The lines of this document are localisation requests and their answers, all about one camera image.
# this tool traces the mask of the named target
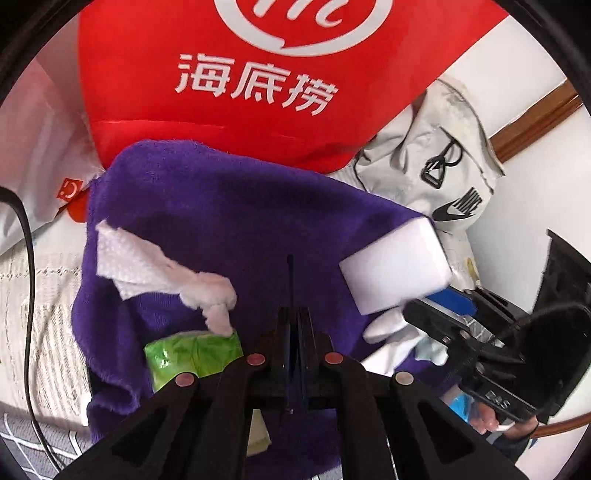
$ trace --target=white logo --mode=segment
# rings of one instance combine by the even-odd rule
[[[276,0],[258,0],[253,8],[254,14],[262,18],[269,11]],[[289,20],[296,20],[313,0],[295,0],[287,11]],[[394,0],[374,0],[375,5],[368,17],[353,30],[340,37],[310,45],[285,47],[285,40],[274,37],[254,26],[241,12],[238,0],[214,0],[217,12],[224,23],[238,37],[245,42],[271,53],[278,53],[288,57],[319,57],[338,51],[347,50],[369,38],[384,23]],[[329,21],[327,17],[349,0],[329,0],[316,14],[316,23],[323,28],[332,28],[342,22],[342,19]]]

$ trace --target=red sticker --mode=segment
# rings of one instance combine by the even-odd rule
[[[57,198],[64,200],[64,202],[71,202],[72,199],[82,190],[82,180],[72,180],[65,178],[64,183],[61,184],[60,191]]]

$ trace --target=black logo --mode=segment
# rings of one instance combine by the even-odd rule
[[[464,158],[464,148],[443,128],[441,130],[449,137],[450,141],[439,155],[427,160],[421,171],[421,180],[437,190],[443,185],[446,168],[455,167]]]
[[[482,203],[482,199],[473,187],[460,199],[441,205],[433,212],[433,220],[436,222],[449,222],[462,220],[474,215],[474,210]]]

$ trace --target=red bag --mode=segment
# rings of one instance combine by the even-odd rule
[[[95,0],[80,19],[105,166],[151,138],[329,173],[506,13],[492,0]]]

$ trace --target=white wall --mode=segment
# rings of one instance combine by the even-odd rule
[[[512,17],[482,37],[446,73],[467,87],[489,136],[565,80],[554,60]]]
[[[530,310],[551,229],[591,259],[591,117],[585,108],[505,163],[507,176],[468,230],[482,284]],[[553,421],[591,411],[591,373]]]
[[[531,479],[554,480],[577,448],[586,429],[587,427],[581,427],[539,439],[517,461],[517,467]]]
[[[515,20],[507,18],[447,71],[462,81],[489,135],[518,118],[565,77]],[[528,310],[545,266],[550,228],[591,258],[591,117],[581,109],[505,164],[482,217],[468,230],[485,287]],[[591,373],[552,422],[591,411]],[[517,463],[531,480],[552,480],[585,428],[540,439]]]

